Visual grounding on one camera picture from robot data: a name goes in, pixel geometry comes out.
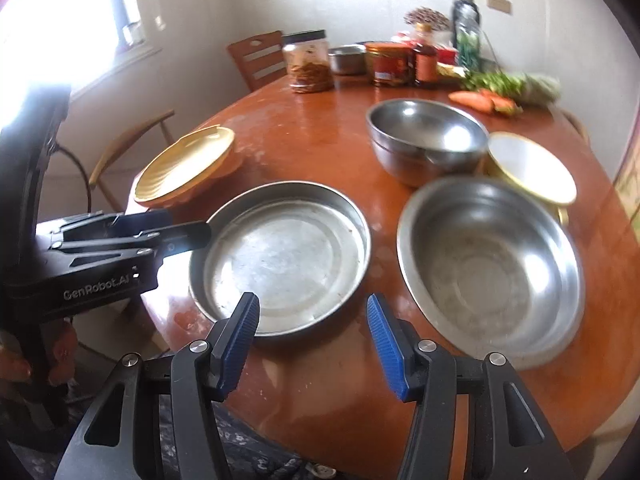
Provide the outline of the person's left hand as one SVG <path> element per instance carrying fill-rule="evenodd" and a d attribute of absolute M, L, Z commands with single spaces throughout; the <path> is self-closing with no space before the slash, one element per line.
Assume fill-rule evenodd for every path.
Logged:
<path fill-rule="evenodd" d="M 1 341 L 1 379 L 14 384 L 28 384 L 34 376 L 45 370 L 48 384 L 52 387 L 66 384 L 76 372 L 75 354 L 78 348 L 76 330 L 70 322 L 64 321 L 50 346 L 40 352 L 25 352 L 17 342 L 9 344 L 9 339 Z"/>

